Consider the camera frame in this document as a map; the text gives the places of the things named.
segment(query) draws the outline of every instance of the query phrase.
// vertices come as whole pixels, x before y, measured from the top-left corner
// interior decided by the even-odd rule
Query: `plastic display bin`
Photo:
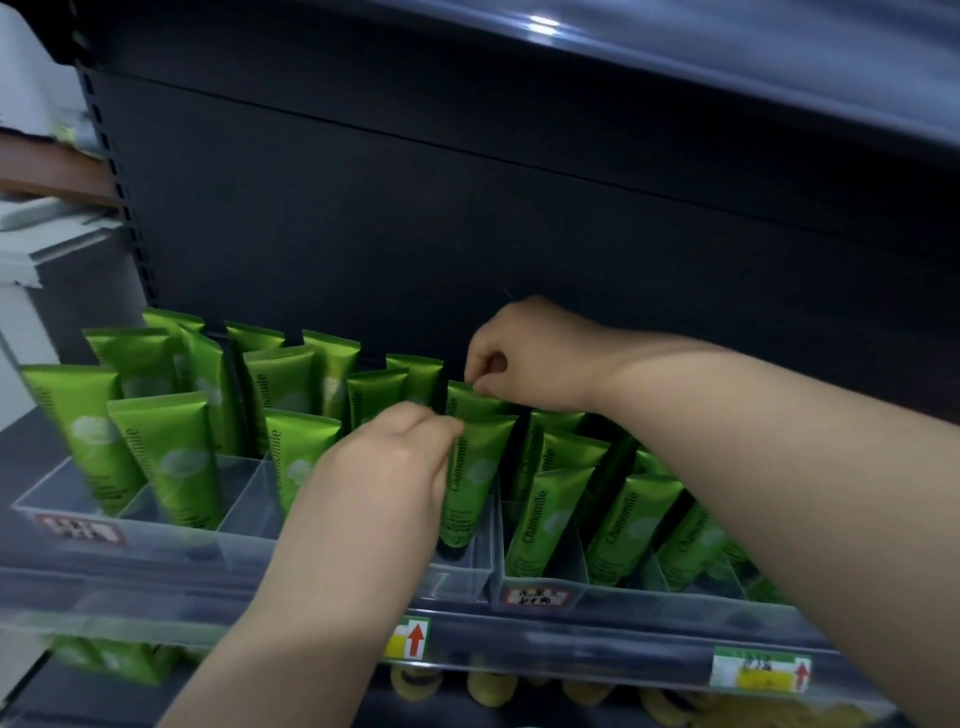
[[[495,566],[491,608],[530,616],[568,616],[600,624],[632,625],[716,639],[770,641],[827,647],[827,640],[792,606],[748,601],[730,565],[703,573],[683,592],[669,590],[651,555],[626,588],[588,583],[584,549],[576,528],[564,530],[543,578],[514,578],[504,571],[506,549],[522,504],[496,500]]]
[[[145,486],[116,518],[104,514],[80,471],[67,459],[12,505],[63,551],[137,559],[155,567],[187,565],[258,580],[283,525],[276,473],[264,460],[217,458],[226,516],[216,531],[172,525]],[[488,502],[467,553],[458,561],[435,555],[416,597],[476,601],[493,571],[493,513]]]

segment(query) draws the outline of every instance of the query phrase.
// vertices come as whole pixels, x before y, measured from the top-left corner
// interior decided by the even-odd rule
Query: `hand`
[[[642,336],[594,324],[534,296],[504,306],[473,334],[464,380],[499,400],[598,412],[600,388]]]
[[[437,544],[463,424],[401,402],[328,450],[297,495],[251,611],[307,630],[387,630]]]

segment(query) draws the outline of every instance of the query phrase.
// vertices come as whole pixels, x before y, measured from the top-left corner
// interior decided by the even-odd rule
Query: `chamomile tube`
[[[429,407],[437,389],[437,378],[444,363],[428,356],[409,356],[399,353],[387,354],[387,369],[408,369],[406,397],[408,401]]]
[[[671,475],[629,475],[587,548],[590,584],[613,587],[629,576],[654,531],[684,489]]]
[[[356,429],[403,399],[409,369],[378,369],[347,377],[350,425]]]
[[[509,402],[481,397],[473,387],[462,381],[446,384],[446,410],[444,413],[458,420],[477,420],[490,415],[505,415],[511,410]]]
[[[593,467],[590,466],[547,471],[534,476],[530,496],[507,550],[504,562],[507,576],[543,576],[592,474]]]
[[[313,350],[310,347],[268,349],[243,355],[253,398],[254,447],[267,451],[266,409],[310,412],[313,409]]]
[[[178,391],[173,345],[166,328],[85,328],[84,336],[100,363],[120,374],[125,398]]]
[[[143,323],[148,327],[166,328],[170,331],[170,351],[173,353],[174,369],[177,371],[178,391],[192,391],[193,375],[190,372],[190,356],[181,332],[182,328],[185,328],[200,333],[204,330],[204,320],[200,316],[189,313],[168,311],[164,308],[144,308]]]
[[[315,388],[320,414],[349,424],[347,416],[347,377],[353,373],[360,356],[360,342],[317,331],[303,330],[303,344],[317,355]]]
[[[190,389],[206,392],[214,451],[222,455],[243,455],[247,451],[246,432],[224,350],[195,329],[184,327],[180,331],[193,376]]]
[[[530,413],[530,424],[527,425],[520,459],[516,464],[510,500],[524,501],[530,493],[534,472],[540,462],[540,451],[543,449],[543,433],[547,430],[573,432],[586,415],[586,412],[546,412],[542,409],[535,409]]]
[[[265,413],[270,455],[276,471],[276,492],[286,516],[320,456],[337,442],[341,423],[301,412],[267,409]]]
[[[544,432],[537,473],[594,468],[607,453],[610,443],[569,432]]]
[[[727,544],[727,533],[702,505],[694,503],[657,550],[667,586],[679,592],[697,578]]]
[[[248,324],[237,324],[227,321],[227,339],[233,354],[233,366],[236,367],[237,379],[240,381],[240,393],[243,395],[244,413],[246,414],[247,429],[250,444],[255,449],[256,436],[256,393],[250,382],[250,373],[243,355],[247,352],[264,352],[279,349],[283,346],[283,332],[273,328],[255,327]]]
[[[170,523],[212,531],[224,513],[206,403],[204,392],[186,392],[113,400],[107,412]]]
[[[30,364],[20,372],[93,497],[108,516],[118,515],[146,483],[107,414],[107,402],[121,398],[120,376],[110,367],[70,364]]]
[[[464,423],[446,469],[437,544],[443,557],[459,559],[466,553],[515,423],[516,415],[493,415]]]

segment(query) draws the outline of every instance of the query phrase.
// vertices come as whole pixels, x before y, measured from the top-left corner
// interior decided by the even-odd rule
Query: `yellow product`
[[[640,705],[664,728],[683,728],[697,715],[692,705],[687,706],[688,709],[681,709],[667,699],[663,691],[656,688],[637,688],[637,691],[640,694]]]
[[[600,705],[615,687],[609,683],[588,683],[582,680],[564,680],[563,685],[570,700],[588,708]]]
[[[430,697],[444,681],[444,671],[430,667],[394,665],[390,668],[390,684],[404,700],[416,702]]]
[[[724,695],[690,728],[820,728],[814,708],[799,700]]]
[[[838,703],[824,709],[817,728],[865,728],[873,725],[876,716],[871,716],[855,705]]]
[[[499,708],[514,696],[516,683],[516,675],[472,670],[467,676],[467,691],[480,705]]]

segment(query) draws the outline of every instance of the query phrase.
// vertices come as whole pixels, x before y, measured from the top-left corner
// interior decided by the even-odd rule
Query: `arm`
[[[250,608],[160,728],[347,728],[433,555],[461,431],[405,402],[330,449]]]
[[[960,428],[544,299],[477,332],[466,378],[625,427],[899,706],[923,726],[956,723]]]

